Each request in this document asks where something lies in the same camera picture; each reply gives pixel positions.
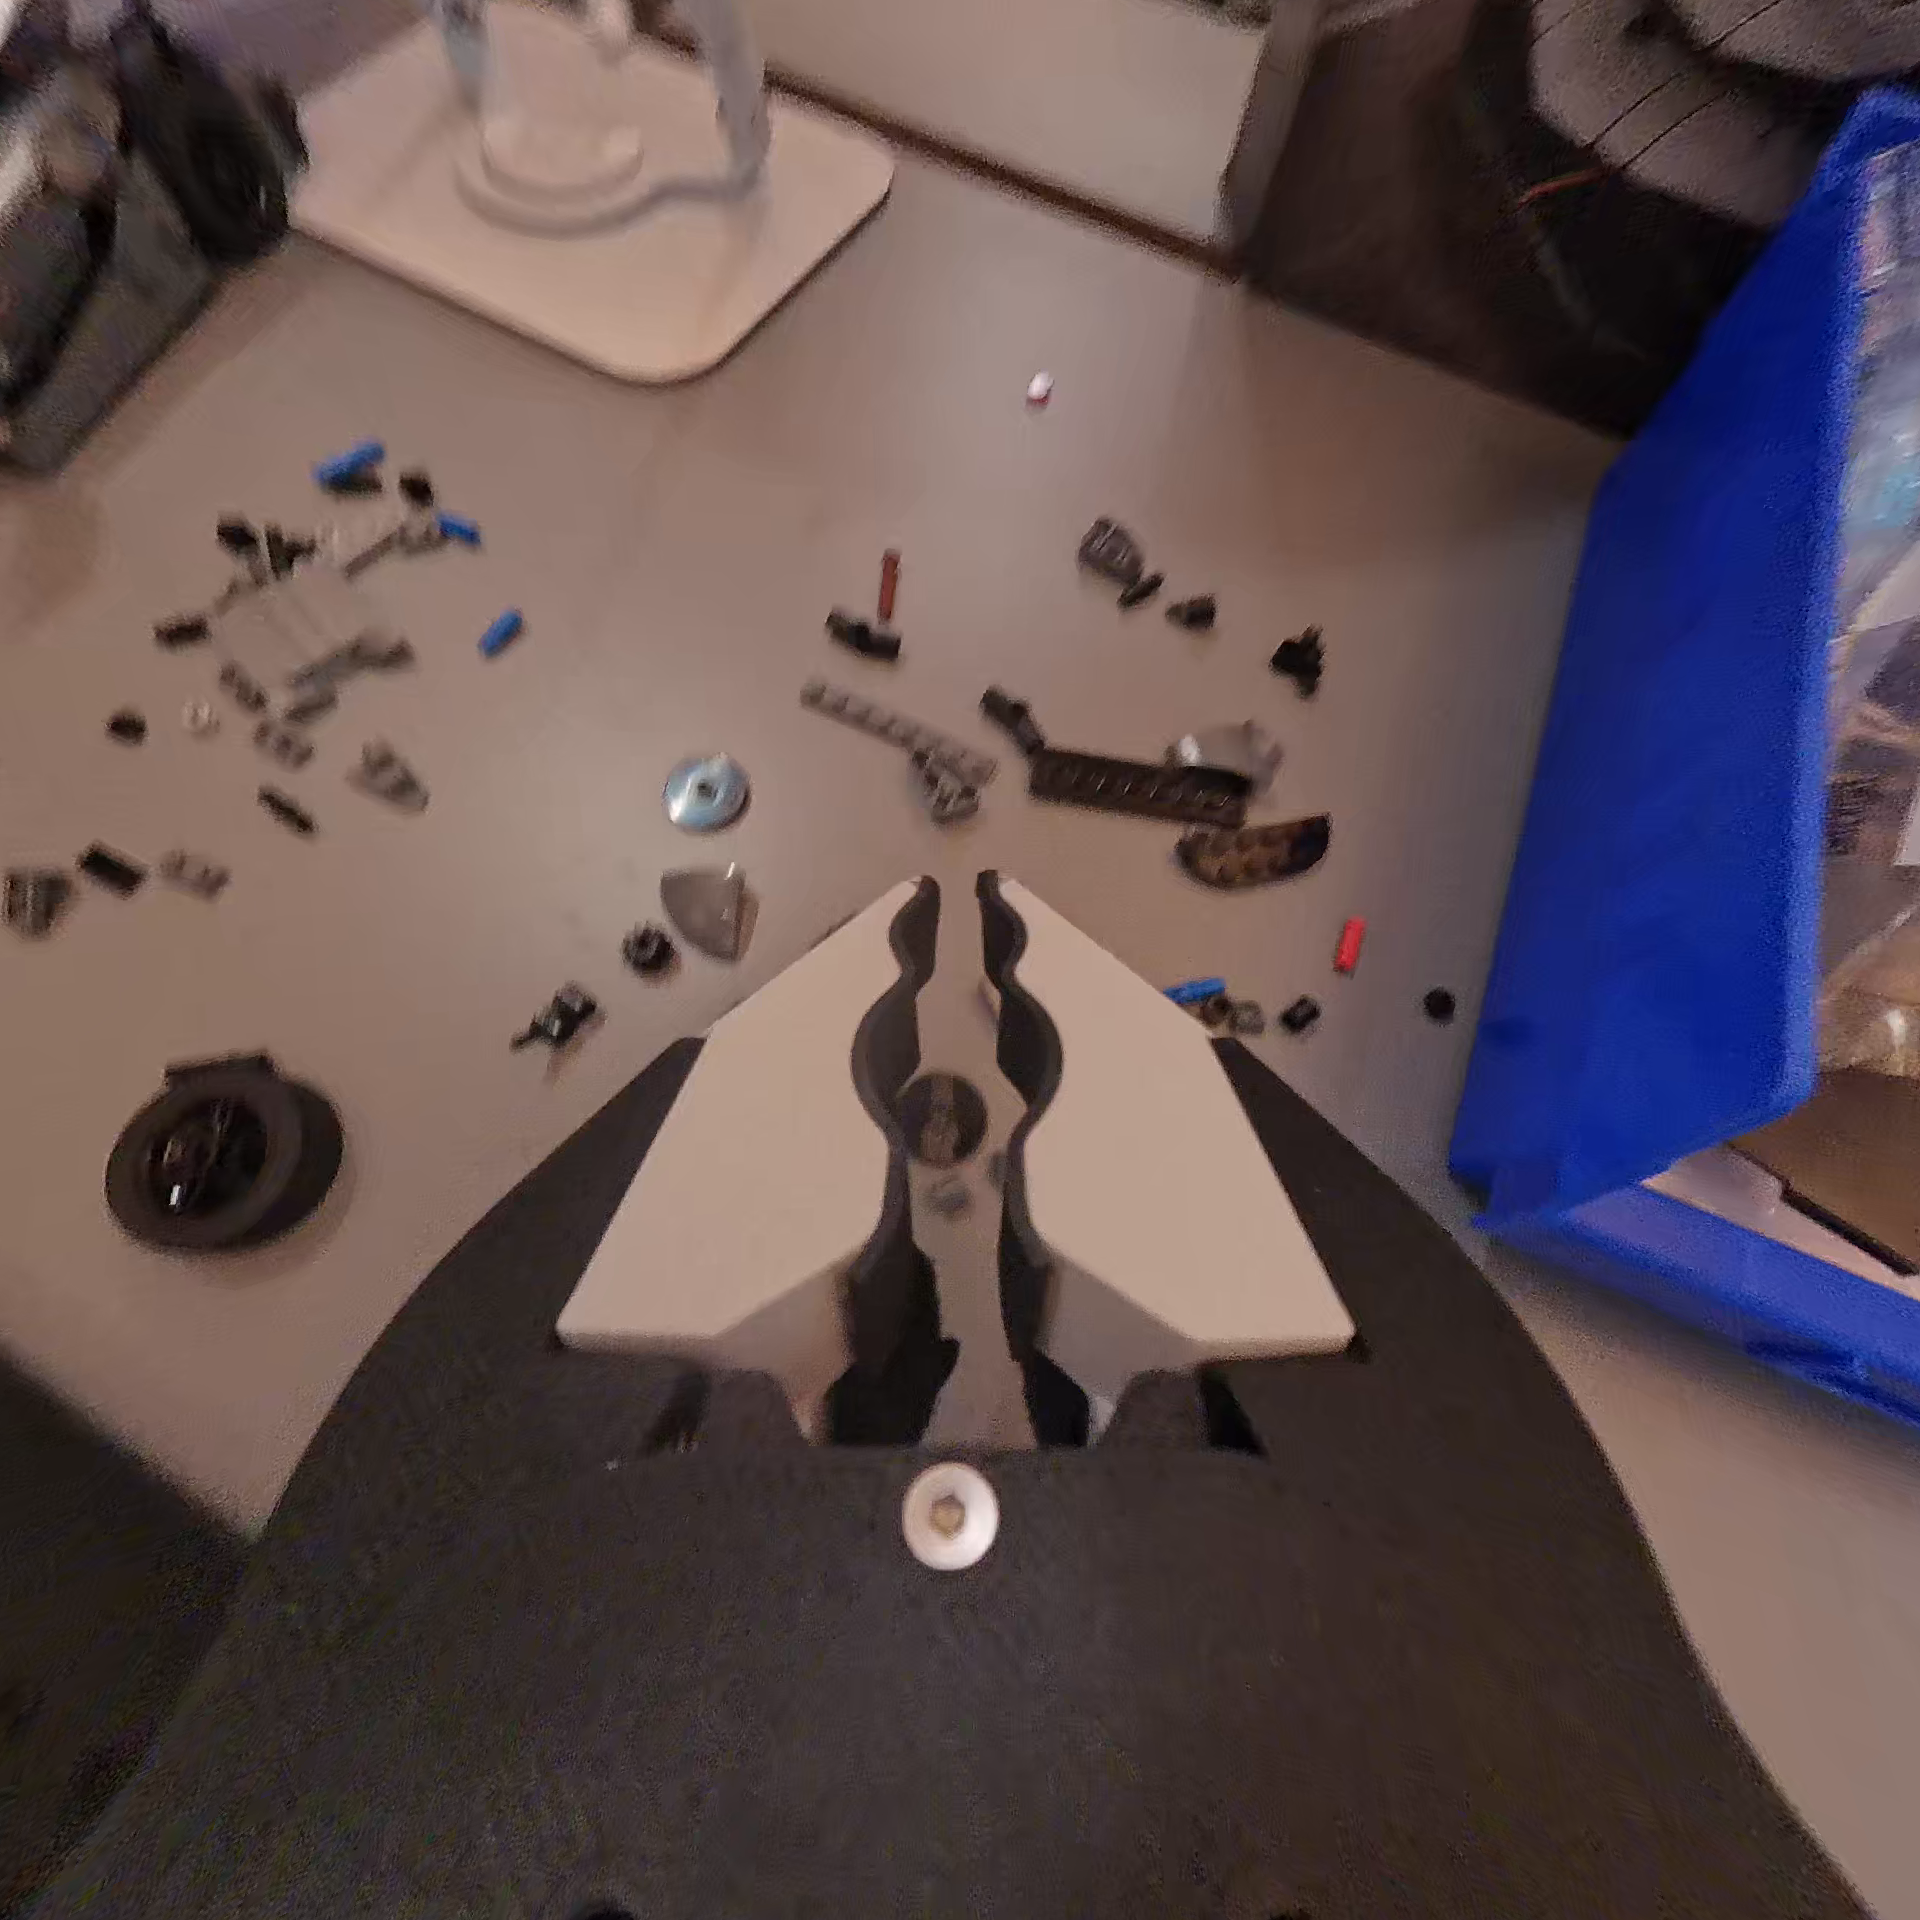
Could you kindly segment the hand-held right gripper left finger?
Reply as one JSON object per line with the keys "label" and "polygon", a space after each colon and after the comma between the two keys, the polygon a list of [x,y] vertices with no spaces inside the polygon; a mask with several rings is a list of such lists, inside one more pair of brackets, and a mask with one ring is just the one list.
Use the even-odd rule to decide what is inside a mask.
{"label": "hand-held right gripper left finger", "polygon": [[941,889],[905,880],[720,1017],[557,1319],[578,1354],[762,1374],[833,1445],[924,1439],[958,1360],[900,1094]]}

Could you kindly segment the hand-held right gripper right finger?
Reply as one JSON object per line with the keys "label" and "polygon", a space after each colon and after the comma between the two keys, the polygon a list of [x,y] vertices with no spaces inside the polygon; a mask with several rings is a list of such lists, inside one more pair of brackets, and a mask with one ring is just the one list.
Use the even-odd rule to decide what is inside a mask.
{"label": "hand-held right gripper right finger", "polygon": [[1358,1335],[1209,1033],[1023,882],[975,879],[1001,1151],[998,1319],[1042,1449],[1142,1377]]}

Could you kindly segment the lego car model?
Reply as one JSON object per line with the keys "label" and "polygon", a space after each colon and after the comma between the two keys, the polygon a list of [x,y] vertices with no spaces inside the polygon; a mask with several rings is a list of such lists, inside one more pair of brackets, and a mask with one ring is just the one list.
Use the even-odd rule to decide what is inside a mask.
{"label": "lego car model", "polygon": [[290,229],[295,95],[156,6],[4,6],[2,456],[55,473]]}

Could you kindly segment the scattered loose lego pieces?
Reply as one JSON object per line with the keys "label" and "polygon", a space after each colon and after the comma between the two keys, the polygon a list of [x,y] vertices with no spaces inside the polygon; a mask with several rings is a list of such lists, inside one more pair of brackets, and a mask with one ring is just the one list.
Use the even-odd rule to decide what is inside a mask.
{"label": "scattered loose lego pieces", "polygon": [[[343,1118],[362,1200],[512,1185],[669,1042],[920,873],[996,870],[1150,981],[1287,1003],[1391,825],[1358,641],[1414,641],[1485,426],[1364,353],[1096,383],[850,336],[688,391],[493,334],[258,336],[4,503],[4,859],[80,859],[4,933],[4,1229],[110,1230],[167,1065],[264,1051]],[[208,641],[217,510],[295,520],[375,438],[472,536],[373,566],[415,647],[300,768]],[[825,637],[902,553],[902,657]]]}

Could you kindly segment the black lego tyre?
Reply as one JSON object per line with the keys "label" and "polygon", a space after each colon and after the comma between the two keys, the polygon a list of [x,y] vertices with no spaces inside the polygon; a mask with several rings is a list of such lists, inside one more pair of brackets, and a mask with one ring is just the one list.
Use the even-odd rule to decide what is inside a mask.
{"label": "black lego tyre", "polygon": [[164,1070],[121,1129],[103,1200],[134,1245],[169,1257],[245,1255],[321,1209],[344,1165],[332,1101],[264,1051]]}

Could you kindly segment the dark lego axle connector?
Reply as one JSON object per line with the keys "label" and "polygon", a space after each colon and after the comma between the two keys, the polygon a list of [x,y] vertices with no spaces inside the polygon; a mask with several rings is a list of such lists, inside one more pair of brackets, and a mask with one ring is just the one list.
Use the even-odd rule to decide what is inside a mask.
{"label": "dark lego axle connector", "polygon": [[823,622],[823,632],[833,647],[878,666],[900,662],[902,638],[895,625],[900,570],[900,550],[881,550],[871,610],[831,608]]}

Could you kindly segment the blue storage bin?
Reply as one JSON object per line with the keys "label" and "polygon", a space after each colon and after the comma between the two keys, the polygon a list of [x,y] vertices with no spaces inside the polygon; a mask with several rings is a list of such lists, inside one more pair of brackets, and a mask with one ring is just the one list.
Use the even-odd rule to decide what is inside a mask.
{"label": "blue storage bin", "polygon": [[1871,88],[1604,473],[1449,1143],[1480,1229],[1914,1427],[1914,1298],[1652,1179],[1816,1080],[1825,655]]}

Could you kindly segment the clear plastic bags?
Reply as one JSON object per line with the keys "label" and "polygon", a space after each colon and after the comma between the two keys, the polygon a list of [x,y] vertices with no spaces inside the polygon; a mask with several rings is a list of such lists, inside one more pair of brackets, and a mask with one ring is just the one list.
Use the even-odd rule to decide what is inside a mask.
{"label": "clear plastic bags", "polygon": [[1918,1075],[1918,144],[1863,169],[1828,674],[1816,1061]]}

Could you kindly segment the white book stand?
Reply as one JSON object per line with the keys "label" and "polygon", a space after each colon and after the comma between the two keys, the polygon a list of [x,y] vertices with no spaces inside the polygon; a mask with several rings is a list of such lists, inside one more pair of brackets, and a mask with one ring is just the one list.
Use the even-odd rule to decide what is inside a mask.
{"label": "white book stand", "polygon": [[887,201],[873,133],[773,98],[742,6],[423,6],[301,102],[295,226],[606,377],[712,374]]}

